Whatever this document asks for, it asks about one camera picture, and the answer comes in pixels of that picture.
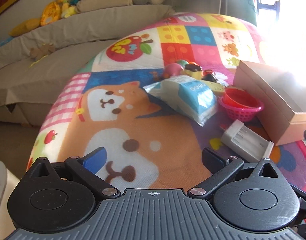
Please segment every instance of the blue and white package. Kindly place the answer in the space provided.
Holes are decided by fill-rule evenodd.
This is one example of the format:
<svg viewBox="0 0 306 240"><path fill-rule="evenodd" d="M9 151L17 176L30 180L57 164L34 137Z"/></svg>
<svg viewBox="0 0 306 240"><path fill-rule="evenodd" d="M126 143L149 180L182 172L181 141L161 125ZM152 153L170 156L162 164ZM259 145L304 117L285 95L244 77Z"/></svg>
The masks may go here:
<svg viewBox="0 0 306 240"><path fill-rule="evenodd" d="M203 126L217 111L216 96L203 82L189 76L173 76L144 87L180 114Z"/></svg>

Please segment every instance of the white plastic container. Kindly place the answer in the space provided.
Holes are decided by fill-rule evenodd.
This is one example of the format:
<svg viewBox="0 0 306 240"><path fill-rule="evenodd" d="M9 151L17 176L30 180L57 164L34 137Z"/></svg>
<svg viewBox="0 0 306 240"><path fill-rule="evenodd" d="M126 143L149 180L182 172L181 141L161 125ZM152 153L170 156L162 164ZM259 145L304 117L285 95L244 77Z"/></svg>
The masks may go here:
<svg viewBox="0 0 306 240"><path fill-rule="evenodd" d="M265 140L243 122L235 122L224 132L221 141L250 163L269 158L274 143Z"/></svg>

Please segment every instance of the beige sofa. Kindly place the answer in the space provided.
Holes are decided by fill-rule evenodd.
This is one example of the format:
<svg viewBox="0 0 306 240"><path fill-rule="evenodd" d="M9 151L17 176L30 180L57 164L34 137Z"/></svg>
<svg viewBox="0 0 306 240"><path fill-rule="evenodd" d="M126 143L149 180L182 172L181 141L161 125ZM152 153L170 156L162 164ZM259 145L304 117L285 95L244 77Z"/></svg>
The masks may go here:
<svg viewBox="0 0 306 240"><path fill-rule="evenodd" d="M41 125L68 80L117 39L169 17L167 5L133 5L73 15L0 47L0 121ZM30 48L56 52L30 67Z"/></svg>

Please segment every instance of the yellow pillow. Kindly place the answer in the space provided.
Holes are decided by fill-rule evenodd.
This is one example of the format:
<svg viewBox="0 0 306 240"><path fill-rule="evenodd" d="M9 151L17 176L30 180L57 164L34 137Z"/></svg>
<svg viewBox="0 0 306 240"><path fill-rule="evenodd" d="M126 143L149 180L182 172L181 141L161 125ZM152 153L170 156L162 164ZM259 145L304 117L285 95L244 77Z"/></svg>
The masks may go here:
<svg viewBox="0 0 306 240"><path fill-rule="evenodd" d="M24 33L28 33L40 26L40 19L30 19L20 23L9 32L11 37L17 37Z"/></svg>

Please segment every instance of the toy ball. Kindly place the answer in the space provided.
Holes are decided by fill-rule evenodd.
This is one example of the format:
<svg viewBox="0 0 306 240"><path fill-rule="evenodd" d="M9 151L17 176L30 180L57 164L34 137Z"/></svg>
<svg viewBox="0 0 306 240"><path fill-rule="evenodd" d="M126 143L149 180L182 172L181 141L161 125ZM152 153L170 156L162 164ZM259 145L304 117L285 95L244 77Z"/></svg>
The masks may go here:
<svg viewBox="0 0 306 240"><path fill-rule="evenodd" d="M185 67L188 64L188 62L183 59L178 60L176 63L180 64L182 67Z"/></svg>
<svg viewBox="0 0 306 240"><path fill-rule="evenodd" d="M182 70L183 70L183 67L180 64L171 63L164 68L162 76L163 78L178 76L178 75L181 75Z"/></svg>

